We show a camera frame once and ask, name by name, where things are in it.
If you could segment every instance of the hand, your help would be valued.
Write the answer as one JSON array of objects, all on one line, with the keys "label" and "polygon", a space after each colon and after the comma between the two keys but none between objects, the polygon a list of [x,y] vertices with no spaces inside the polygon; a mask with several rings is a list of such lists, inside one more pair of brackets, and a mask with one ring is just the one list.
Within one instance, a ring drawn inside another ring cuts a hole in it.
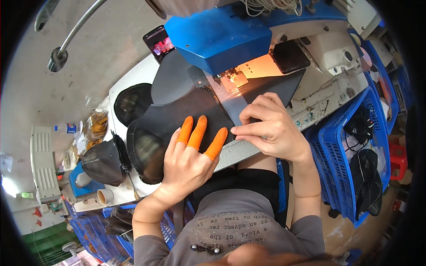
[{"label": "hand", "polygon": [[193,118],[185,119],[182,129],[173,134],[164,156],[164,179],[160,191],[175,204],[201,187],[213,174],[218,155],[228,136],[228,129],[221,128],[204,154],[198,152],[207,127],[207,118],[200,116],[191,134]]},{"label": "hand", "polygon": [[[250,124],[250,117],[262,120]],[[259,95],[244,108],[239,116],[242,126],[231,128],[236,140],[245,140],[265,155],[303,161],[311,154],[311,148],[300,133],[282,101],[276,93]]]}]

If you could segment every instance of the phone screen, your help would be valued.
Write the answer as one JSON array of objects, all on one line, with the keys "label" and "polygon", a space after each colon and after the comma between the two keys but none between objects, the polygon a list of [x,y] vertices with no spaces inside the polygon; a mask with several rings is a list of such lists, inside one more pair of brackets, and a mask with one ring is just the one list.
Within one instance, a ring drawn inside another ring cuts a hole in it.
[{"label": "phone screen", "polygon": [[159,63],[161,63],[164,56],[175,49],[172,42],[170,41],[169,36],[167,35],[164,25],[160,25],[145,34],[144,41]]}]

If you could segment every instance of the woman's left hand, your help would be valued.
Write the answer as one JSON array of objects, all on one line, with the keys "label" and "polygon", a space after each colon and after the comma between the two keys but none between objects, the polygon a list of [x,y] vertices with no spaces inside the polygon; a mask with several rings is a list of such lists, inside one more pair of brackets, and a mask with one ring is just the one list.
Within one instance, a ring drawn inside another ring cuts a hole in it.
[{"label": "woman's left hand", "polygon": [[201,154],[199,147],[207,127],[206,116],[200,116],[191,134],[192,126],[193,118],[188,116],[182,129],[178,128],[173,134],[164,156],[164,178],[158,189],[171,205],[183,200],[212,176],[228,136],[228,129],[221,128]]}]

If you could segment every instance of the person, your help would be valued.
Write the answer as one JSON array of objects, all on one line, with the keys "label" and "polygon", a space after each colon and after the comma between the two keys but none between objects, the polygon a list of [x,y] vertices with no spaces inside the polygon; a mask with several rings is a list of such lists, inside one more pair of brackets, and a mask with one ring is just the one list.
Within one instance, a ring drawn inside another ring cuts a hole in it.
[{"label": "person", "polygon": [[[250,123],[251,117],[261,122]],[[215,173],[210,180],[227,130],[221,129],[206,153],[200,154],[204,118],[191,136],[192,118],[176,130],[165,153],[162,184],[136,206],[132,221],[135,265],[332,264],[324,253],[321,186],[311,149],[278,95],[259,95],[241,112],[242,126],[230,130],[236,140],[248,141],[262,153],[239,163],[238,169]],[[279,182],[276,157],[293,162],[295,199],[289,230],[274,220]],[[198,210],[169,251],[160,220],[190,194]]]}]

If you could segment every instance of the black skirt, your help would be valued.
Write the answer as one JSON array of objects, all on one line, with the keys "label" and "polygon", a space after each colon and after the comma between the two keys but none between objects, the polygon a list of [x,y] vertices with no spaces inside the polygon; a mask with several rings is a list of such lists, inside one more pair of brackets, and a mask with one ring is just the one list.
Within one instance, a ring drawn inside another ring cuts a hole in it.
[{"label": "black skirt", "polygon": [[200,201],[208,194],[223,189],[248,189],[267,198],[274,212],[279,209],[279,176],[269,170],[226,168],[207,180],[207,182],[189,195],[189,200],[197,212]]}]

